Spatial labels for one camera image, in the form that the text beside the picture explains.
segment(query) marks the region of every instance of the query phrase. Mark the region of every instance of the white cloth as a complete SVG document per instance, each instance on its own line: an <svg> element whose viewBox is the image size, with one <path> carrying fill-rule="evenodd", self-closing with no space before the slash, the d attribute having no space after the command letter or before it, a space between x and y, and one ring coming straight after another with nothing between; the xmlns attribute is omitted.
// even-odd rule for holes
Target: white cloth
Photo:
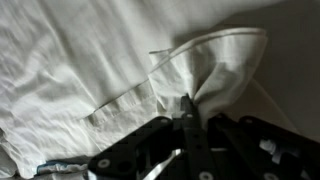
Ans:
<svg viewBox="0 0 320 180"><path fill-rule="evenodd" d="M5 141L0 129L0 145ZM17 171L16 164L0 146L0 179L12 177Z"/></svg>
<svg viewBox="0 0 320 180"><path fill-rule="evenodd" d="M46 160L100 151L87 131L105 121L91 118L88 125L83 118L148 79L149 51L175 47L236 12L278 1L0 1L1 147L24 177ZM163 108L161 102L149 102L150 108ZM132 125L129 130L110 122L107 144L144 120L119 121Z"/></svg>
<svg viewBox="0 0 320 180"><path fill-rule="evenodd" d="M44 165L38 167L37 174L52 174L52 173L60 173L60 174L70 174L77 173L79 171L85 171L88 169L87 164L78 165L78 164L60 164L56 163L53 165Z"/></svg>
<svg viewBox="0 0 320 180"><path fill-rule="evenodd" d="M264 31L255 28L201 36L172 50L147 81L91 116L73 121L39 119L29 122L27 128L24 123L16 124L10 131L5 129L8 143L3 147L22 177L30 178L34 168L46 160L92 156L155 116L170 116L186 93L198 104L205 120L242 93L265 44Z"/></svg>

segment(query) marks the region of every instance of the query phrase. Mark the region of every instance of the metal screw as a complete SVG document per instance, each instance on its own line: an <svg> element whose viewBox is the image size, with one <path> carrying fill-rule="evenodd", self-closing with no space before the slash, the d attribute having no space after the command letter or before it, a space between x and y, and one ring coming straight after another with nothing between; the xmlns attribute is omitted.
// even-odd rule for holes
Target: metal screw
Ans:
<svg viewBox="0 0 320 180"><path fill-rule="evenodd" d="M199 174L199 179L200 180L213 180L213 176L211 173L203 171Z"/></svg>
<svg viewBox="0 0 320 180"><path fill-rule="evenodd" d="M110 166L110 160L109 159L102 159L98 162L99 168L107 168Z"/></svg>
<svg viewBox="0 0 320 180"><path fill-rule="evenodd" d="M167 123L168 122L168 119L161 119L161 121L160 121L161 123Z"/></svg>
<svg viewBox="0 0 320 180"><path fill-rule="evenodd" d="M265 180L279 180L278 176L273 173L265 173L263 177Z"/></svg>

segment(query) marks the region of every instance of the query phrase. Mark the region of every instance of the hole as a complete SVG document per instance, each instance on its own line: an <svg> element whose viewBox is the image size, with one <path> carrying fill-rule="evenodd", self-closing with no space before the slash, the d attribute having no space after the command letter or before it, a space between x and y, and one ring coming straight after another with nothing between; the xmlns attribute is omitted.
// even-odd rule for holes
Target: hole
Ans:
<svg viewBox="0 0 320 180"><path fill-rule="evenodd" d="M263 177L265 180L279 180L278 176L273 173L265 173Z"/></svg>
<svg viewBox="0 0 320 180"><path fill-rule="evenodd" d="M127 172L131 169L131 163L129 161L124 161L118 165L118 170L120 172Z"/></svg>

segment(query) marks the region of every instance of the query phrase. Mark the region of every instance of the black plastic part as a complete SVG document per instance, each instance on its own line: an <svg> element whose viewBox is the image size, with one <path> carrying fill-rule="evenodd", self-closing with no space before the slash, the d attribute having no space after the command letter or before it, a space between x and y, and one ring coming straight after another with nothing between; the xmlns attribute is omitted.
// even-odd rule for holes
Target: black plastic part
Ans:
<svg viewBox="0 0 320 180"><path fill-rule="evenodd" d="M88 168L97 179L142 179L171 155L171 130L170 119L157 117L94 157ZM110 166L100 168L103 159L109 160Z"/></svg>
<svg viewBox="0 0 320 180"><path fill-rule="evenodd" d="M281 161L279 164L282 168L286 169L287 172L291 172L294 177L301 176L303 170L303 164L299 158L289 153L281 155Z"/></svg>
<svg viewBox="0 0 320 180"><path fill-rule="evenodd" d="M174 127L177 129L176 142L183 142L178 147L184 150L187 157L185 161L189 177L194 180L199 179L201 172L208 172L214 177L215 164L211 156L205 131L201 128L200 118L197 109L188 96L181 98L181 110L184 114L181 118L173 119Z"/></svg>
<svg viewBox="0 0 320 180"><path fill-rule="evenodd" d="M244 116L240 118L239 124L250 136L254 137L255 139L264 137L276 140L279 144L299 149L301 151L301 155L299 162L296 163L302 164L304 170L308 173L312 180L320 179L319 143L252 116Z"/></svg>
<svg viewBox="0 0 320 180"><path fill-rule="evenodd" d="M266 174L275 175L278 179L301 179L293 176L291 172L286 172L286 169L274 164L271 161L271 156L260 149L252 138L238 125L238 123L227 118L225 115L218 115L209 123L209 130L214 130L213 137L222 139L223 143L220 146L234 151L242 159L243 166L252 173L254 179L265 180Z"/></svg>
<svg viewBox="0 0 320 180"><path fill-rule="evenodd" d="M211 152L217 167L216 176L220 180L255 179L252 173L244 166L243 160L230 150Z"/></svg>
<svg viewBox="0 0 320 180"><path fill-rule="evenodd" d="M187 158L186 153L179 154L159 174L156 180L192 180L188 173Z"/></svg>

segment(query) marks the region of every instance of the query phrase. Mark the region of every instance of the bolt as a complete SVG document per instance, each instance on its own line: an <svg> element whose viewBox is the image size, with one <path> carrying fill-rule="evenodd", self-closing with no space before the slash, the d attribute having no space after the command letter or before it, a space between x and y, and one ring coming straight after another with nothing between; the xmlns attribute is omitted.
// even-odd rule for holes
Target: bolt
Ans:
<svg viewBox="0 0 320 180"><path fill-rule="evenodd" d="M107 168L110 166L110 160L109 159L102 159L98 162L99 168Z"/></svg>
<svg viewBox="0 0 320 180"><path fill-rule="evenodd" d="M273 173L265 173L263 177L265 180L279 180L278 176Z"/></svg>
<svg viewBox="0 0 320 180"><path fill-rule="evenodd" d="M213 180L213 176L211 173L203 171L199 174L200 180Z"/></svg>

